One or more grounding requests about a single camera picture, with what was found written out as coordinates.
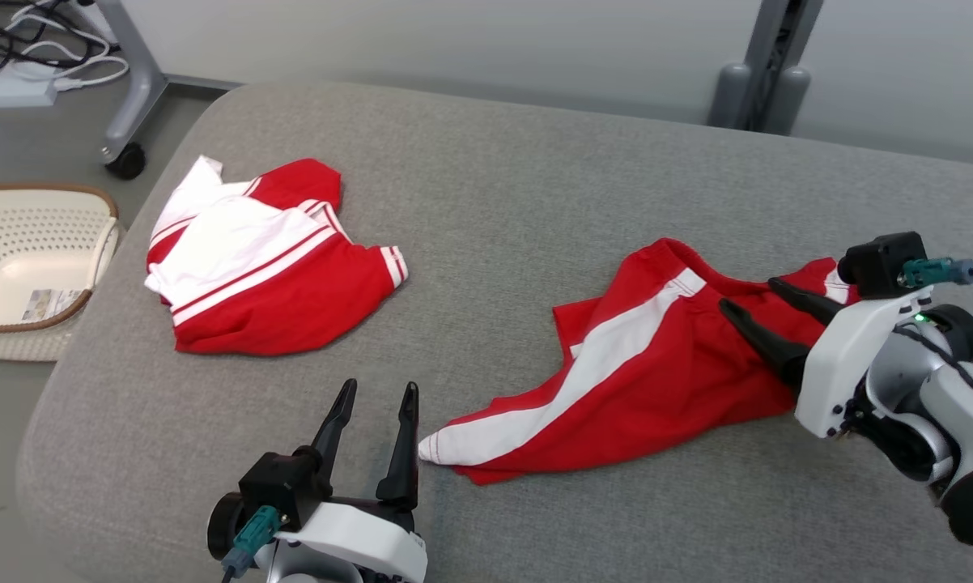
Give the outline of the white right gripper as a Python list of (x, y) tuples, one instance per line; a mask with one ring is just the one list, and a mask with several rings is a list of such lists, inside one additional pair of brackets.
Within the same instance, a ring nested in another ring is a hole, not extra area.
[(781, 300), (768, 296), (756, 302), (753, 306), (763, 314), (774, 315), (795, 334), (811, 326), (813, 319), (826, 327), (812, 350), (769, 329), (734, 299), (720, 299), (720, 313), (776, 379), (791, 391), (800, 391), (795, 419), (818, 438), (826, 438), (829, 431), (837, 434), (844, 414), (835, 413), (834, 407), (845, 407), (853, 398), (857, 384), (894, 328), (917, 313), (920, 302), (929, 300), (934, 289), (924, 287), (897, 298), (865, 300), (845, 307), (782, 278), (768, 279), (767, 286)]

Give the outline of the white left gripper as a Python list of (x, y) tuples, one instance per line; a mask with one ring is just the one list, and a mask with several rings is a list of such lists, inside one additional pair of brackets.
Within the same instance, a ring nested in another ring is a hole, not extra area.
[(358, 383), (347, 379), (312, 447), (321, 500), (303, 527), (276, 536), (270, 547), (272, 582), (423, 582), (428, 556), (414, 527), (419, 506), (419, 385), (406, 384), (397, 438), (375, 499), (338, 496), (331, 476)]

